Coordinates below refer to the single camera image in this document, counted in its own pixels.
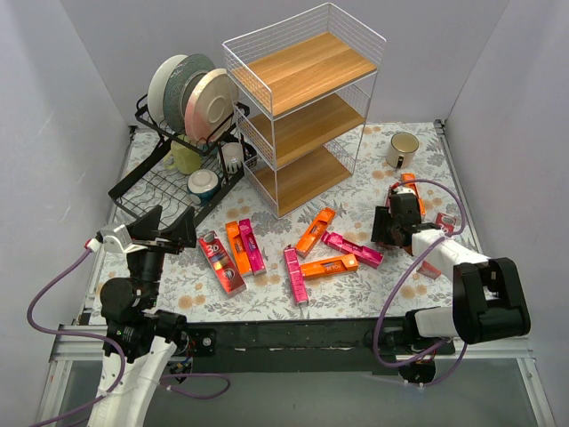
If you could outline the red 3D toothpaste box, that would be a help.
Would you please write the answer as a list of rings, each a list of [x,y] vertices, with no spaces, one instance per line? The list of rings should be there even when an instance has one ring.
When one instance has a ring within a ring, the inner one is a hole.
[[[438,213],[435,219],[435,224],[440,226],[445,234],[452,233],[455,225],[457,224],[457,219],[446,213]],[[437,279],[441,276],[441,271],[433,267],[427,261],[422,262],[421,266],[417,269],[417,272],[422,276],[431,279]]]
[[[214,231],[205,233],[197,239],[206,260],[219,280],[227,297],[235,296],[246,289],[246,283],[228,251]]]

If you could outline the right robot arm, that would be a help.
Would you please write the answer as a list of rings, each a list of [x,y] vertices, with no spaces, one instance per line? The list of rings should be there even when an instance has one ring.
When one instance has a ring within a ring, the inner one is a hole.
[[[417,195],[391,190],[388,203],[375,210],[372,240],[404,249],[413,263],[397,281],[394,300],[408,277],[428,262],[452,283],[448,307],[418,309],[404,318],[403,345],[411,360],[438,350],[454,338],[465,344],[497,341],[530,332],[531,320],[516,264],[468,249],[421,217]]]

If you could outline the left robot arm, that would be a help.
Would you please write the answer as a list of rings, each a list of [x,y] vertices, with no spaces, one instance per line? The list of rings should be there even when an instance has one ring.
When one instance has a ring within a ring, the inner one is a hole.
[[[87,244],[125,255],[129,271],[100,290],[107,332],[91,426],[141,426],[169,358],[188,348],[185,316],[159,310],[156,302],[165,256],[196,246],[195,209],[185,209],[166,228],[162,212],[157,205],[128,225],[109,224]]]

